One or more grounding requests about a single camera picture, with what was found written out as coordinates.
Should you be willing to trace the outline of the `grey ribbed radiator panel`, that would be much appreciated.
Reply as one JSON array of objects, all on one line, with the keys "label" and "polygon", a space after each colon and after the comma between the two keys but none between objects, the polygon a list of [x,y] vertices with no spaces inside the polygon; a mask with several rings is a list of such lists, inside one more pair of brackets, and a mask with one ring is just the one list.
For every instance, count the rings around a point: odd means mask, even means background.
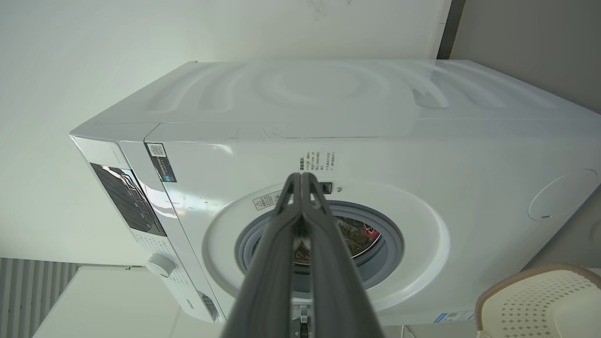
[{"label": "grey ribbed radiator panel", "polygon": [[75,263],[0,258],[0,338],[32,338],[77,273]]}]

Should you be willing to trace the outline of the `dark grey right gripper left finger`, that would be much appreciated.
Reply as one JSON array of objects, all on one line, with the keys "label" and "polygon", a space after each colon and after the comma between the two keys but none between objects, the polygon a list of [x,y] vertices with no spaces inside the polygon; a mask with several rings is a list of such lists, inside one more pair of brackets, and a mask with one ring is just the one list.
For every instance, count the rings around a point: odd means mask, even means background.
[{"label": "dark grey right gripper left finger", "polygon": [[289,338],[301,174],[288,176],[221,338]]}]

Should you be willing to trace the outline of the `white cabinet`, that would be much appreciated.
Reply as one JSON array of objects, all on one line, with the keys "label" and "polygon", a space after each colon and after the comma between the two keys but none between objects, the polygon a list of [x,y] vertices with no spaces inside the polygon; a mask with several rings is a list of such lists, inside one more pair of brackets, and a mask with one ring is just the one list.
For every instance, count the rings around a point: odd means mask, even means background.
[{"label": "white cabinet", "polygon": [[34,338],[219,338],[144,268],[80,267]]}]

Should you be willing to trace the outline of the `cream perforated laundry basket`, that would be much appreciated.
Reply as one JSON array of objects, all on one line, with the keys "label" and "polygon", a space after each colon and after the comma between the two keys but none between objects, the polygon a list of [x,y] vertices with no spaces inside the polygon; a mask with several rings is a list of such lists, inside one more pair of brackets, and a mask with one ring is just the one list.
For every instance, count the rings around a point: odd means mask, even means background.
[{"label": "cream perforated laundry basket", "polygon": [[601,268],[550,263],[519,272],[475,304],[476,338],[601,338]]}]

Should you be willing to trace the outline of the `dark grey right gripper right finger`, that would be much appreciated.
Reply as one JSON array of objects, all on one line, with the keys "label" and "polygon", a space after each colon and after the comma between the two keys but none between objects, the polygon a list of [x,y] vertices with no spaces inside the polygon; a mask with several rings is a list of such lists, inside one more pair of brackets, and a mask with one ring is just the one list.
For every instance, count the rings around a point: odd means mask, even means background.
[{"label": "dark grey right gripper right finger", "polygon": [[309,233],[314,338],[385,338],[328,202],[311,173],[301,176]]}]

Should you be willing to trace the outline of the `white front-load washing machine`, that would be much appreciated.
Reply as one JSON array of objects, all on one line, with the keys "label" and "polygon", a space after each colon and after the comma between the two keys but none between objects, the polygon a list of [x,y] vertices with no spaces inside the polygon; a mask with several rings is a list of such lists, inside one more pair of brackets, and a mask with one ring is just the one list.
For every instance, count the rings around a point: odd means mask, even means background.
[{"label": "white front-load washing machine", "polygon": [[192,61],[69,135],[209,323],[292,173],[380,233],[353,260],[384,325],[472,319],[601,184],[601,114],[471,61]]}]

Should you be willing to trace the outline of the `clothes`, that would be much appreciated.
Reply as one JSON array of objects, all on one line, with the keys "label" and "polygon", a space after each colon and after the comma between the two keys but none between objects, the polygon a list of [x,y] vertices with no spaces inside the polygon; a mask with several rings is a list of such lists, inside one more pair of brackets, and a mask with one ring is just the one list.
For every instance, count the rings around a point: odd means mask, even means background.
[{"label": "clothes", "polygon": [[[343,216],[336,216],[339,227],[352,259],[357,259],[371,252],[380,241],[381,235],[373,227],[362,221]],[[309,238],[299,240],[294,253],[294,263],[298,266],[310,265],[310,249],[306,246]]]}]

